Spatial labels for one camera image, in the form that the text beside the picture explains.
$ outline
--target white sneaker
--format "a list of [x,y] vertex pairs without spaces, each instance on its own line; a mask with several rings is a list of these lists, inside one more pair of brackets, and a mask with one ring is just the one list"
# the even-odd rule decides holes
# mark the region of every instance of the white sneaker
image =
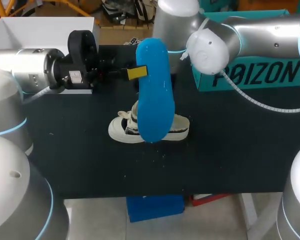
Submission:
[[[144,142],[138,131],[137,112],[138,101],[132,106],[131,111],[119,111],[119,116],[113,119],[109,125],[109,136],[118,142],[126,144],[137,144]],[[169,133],[162,140],[183,140],[188,136],[189,127],[190,122],[188,118],[175,114],[172,127]]]

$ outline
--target blue shoe insole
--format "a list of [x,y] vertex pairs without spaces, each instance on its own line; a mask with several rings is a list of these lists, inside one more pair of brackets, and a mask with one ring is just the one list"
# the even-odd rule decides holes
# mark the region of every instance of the blue shoe insole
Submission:
[[136,64],[145,65],[148,74],[139,78],[138,130],[144,141],[158,142],[170,131],[175,116],[166,45],[158,38],[143,40],[136,49]]

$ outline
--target white cable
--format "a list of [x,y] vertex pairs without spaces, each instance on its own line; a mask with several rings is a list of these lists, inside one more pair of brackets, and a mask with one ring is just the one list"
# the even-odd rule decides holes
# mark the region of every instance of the white cable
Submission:
[[49,93],[49,92],[52,92],[52,91],[53,91],[53,90],[50,89],[49,86],[47,86],[46,88],[44,88],[44,89],[41,90],[40,92],[36,93],[35,95],[33,95],[33,96],[31,96],[31,97],[25,99],[25,100],[23,101],[23,104],[28,104],[28,103],[30,103],[30,102],[32,102],[32,101],[34,101],[34,100],[36,100],[36,99],[42,97],[43,95],[45,95],[45,94],[47,94],[47,93]]
[[268,106],[266,104],[263,104],[255,99],[253,99],[252,97],[248,96],[247,94],[245,94],[243,91],[241,91],[241,89],[239,87],[237,87],[237,85],[230,79],[230,77],[228,77],[228,75],[222,70],[220,72],[225,80],[228,82],[228,84],[230,84],[234,90],[236,90],[242,97],[244,97],[245,99],[247,99],[249,102],[261,107],[261,108],[264,108],[264,109],[267,109],[267,110],[270,110],[270,111],[274,111],[274,112],[277,112],[277,113],[283,113],[283,114],[296,114],[296,113],[300,113],[300,108],[294,108],[294,109],[283,109],[283,108],[277,108],[277,107],[273,107],[273,106]]

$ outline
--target shoelace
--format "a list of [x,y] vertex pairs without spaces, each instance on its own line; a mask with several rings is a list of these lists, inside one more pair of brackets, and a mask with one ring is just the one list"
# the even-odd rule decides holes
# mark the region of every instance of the shoelace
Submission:
[[135,127],[132,127],[132,124],[134,123],[132,120],[132,111],[118,111],[119,117],[122,117],[124,119],[127,119],[127,127],[135,129]]

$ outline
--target red object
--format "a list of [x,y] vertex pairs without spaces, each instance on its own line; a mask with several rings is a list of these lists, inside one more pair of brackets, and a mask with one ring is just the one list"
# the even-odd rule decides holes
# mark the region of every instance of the red object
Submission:
[[196,207],[196,206],[200,206],[202,204],[213,202],[213,201],[218,200],[218,199],[222,199],[224,197],[228,197],[230,195],[231,194],[216,194],[216,195],[210,195],[210,196],[203,197],[203,198],[196,199],[196,200],[194,200],[193,196],[190,196],[189,198],[190,198],[190,201],[191,201],[192,205],[194,207]]

